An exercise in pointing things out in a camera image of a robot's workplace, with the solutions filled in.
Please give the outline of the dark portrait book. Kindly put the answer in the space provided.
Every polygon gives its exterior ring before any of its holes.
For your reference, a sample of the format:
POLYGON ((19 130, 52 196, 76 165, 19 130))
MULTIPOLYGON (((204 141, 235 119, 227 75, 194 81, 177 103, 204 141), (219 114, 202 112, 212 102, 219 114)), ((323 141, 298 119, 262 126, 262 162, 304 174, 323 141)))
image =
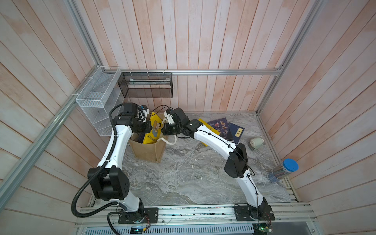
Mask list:
POLYGON ((229 142, 233 142, 233 135, 230 131, 229 123, 225 117, 209 121, 208 125, 217 130, 220 137, 229 142))

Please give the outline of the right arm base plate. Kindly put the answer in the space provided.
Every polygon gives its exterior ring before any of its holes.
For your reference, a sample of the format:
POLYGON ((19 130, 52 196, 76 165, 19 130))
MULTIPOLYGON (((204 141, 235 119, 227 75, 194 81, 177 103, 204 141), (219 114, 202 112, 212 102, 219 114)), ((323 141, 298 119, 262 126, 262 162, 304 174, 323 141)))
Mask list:
POLYGON ((256 209, 248 205, 241 206, 234 204, 233 206, 237 221, 274 221, 275 215, 270 205, 264 209, 256 209))

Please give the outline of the brown canvas tote bag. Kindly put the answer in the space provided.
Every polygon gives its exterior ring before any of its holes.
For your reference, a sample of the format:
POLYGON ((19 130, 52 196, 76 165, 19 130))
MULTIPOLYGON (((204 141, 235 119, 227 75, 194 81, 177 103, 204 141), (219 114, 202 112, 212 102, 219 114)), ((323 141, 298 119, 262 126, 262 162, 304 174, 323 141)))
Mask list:
MULTIPOLYGON (((163 115, 161 113, 157 113, 157 115, 162 119, 162 124, 164 125, 163 115)), ((164 136, 161 133, 160 138, 155 144, 144 145, 142 144, 144 136, 145 133, 134 133, 132 134, 128 143, 130 144, 131 149, 133 150, 133 153, 137 159, 153 163, 160 163, 166 146, 175 145, 177 142, 176 136, 170 136, 170 142, 168 140, 168 136, 164 136)))

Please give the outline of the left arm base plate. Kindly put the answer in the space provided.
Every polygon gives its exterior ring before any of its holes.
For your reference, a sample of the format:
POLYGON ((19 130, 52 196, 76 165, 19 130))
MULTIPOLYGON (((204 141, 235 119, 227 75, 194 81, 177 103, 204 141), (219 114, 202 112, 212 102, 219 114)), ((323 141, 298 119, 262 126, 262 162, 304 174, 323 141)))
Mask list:
POLYGON ((159 209, 146 208, 143 212, 125 212, 119 216, 118 224, 147 224, 147 223, 157 223, 159 215, 159 209))

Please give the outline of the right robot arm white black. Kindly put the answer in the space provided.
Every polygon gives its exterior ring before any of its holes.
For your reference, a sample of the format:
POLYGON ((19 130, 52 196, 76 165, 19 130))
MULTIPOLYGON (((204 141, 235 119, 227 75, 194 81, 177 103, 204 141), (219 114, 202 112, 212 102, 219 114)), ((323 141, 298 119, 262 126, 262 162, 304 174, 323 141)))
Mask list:
POLYGON ((165 136, 182 134, 187 138, 200 141, 215 150, 225 160, 224 170, 239 184, 246 197, 248 214, 253 220, 275 220, 274 213, 266 198, 260 193, 252 176, 253 170, 248 164, 244 144, 235 144, 211 131, 203 122, 189 119, 181 108, 168 108, 164 112, 166 123, 162 127, 165 136))

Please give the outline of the yellow book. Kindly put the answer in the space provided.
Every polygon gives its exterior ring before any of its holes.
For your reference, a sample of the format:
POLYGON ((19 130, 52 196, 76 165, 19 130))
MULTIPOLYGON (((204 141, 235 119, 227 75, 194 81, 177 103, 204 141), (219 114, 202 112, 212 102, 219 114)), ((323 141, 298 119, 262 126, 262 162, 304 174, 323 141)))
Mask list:
POLYGON ((161 129, 163 127, 162 119, 155 113, 152 112, 150 116, 150 121, 152 129, 149 133, 145 134, 142 144, 155 144, 161 135, 161 129))
POLYGON ((197 129, 194 138, 212 149, 218 148, 220 146, 220 133, 202 119, 199 119, 199 121, 203 125, 197 129))

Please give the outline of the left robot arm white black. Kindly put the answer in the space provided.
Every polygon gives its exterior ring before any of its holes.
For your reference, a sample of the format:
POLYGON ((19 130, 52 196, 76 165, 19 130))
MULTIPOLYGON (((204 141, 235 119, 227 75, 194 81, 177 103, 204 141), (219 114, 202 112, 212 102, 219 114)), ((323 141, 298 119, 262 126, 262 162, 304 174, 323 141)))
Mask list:
POLYGON ((125 150, 132 135, 151 130, 147 120, 149 109, 135 103, 116 105, 108 114, 112 128, 110 143, 96 168, 89 169, 88 178, 96 199, 108 204, 90 212, 95 215, 110 206, 118 206, 121 213, 144 217, 144 205, 140 198, 130 191, 128 177, 122 171, 125 150))

